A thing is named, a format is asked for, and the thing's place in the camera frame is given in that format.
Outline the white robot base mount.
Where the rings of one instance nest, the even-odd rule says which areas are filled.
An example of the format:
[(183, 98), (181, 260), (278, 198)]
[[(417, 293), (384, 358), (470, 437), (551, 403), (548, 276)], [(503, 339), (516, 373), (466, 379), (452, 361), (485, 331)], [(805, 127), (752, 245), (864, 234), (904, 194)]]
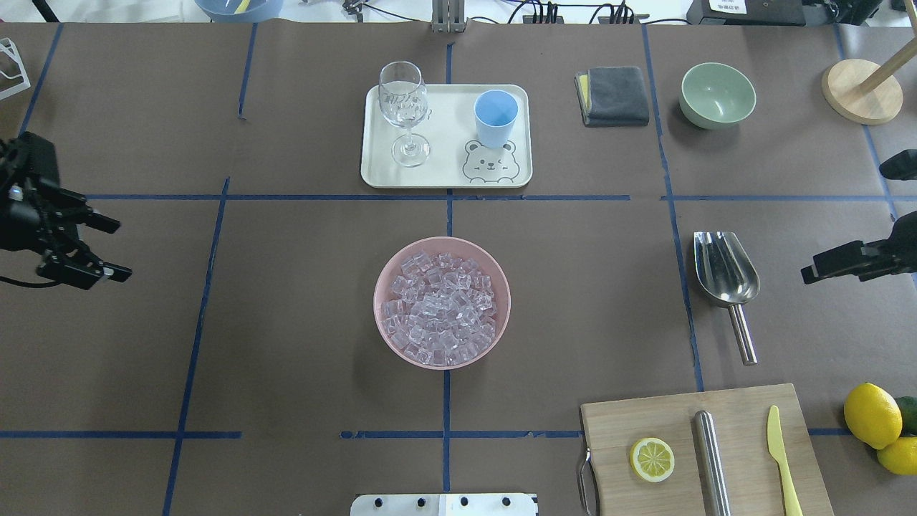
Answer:
[(537, 496), (509, 493), (360, 495), (350, 515), (538, 515)]

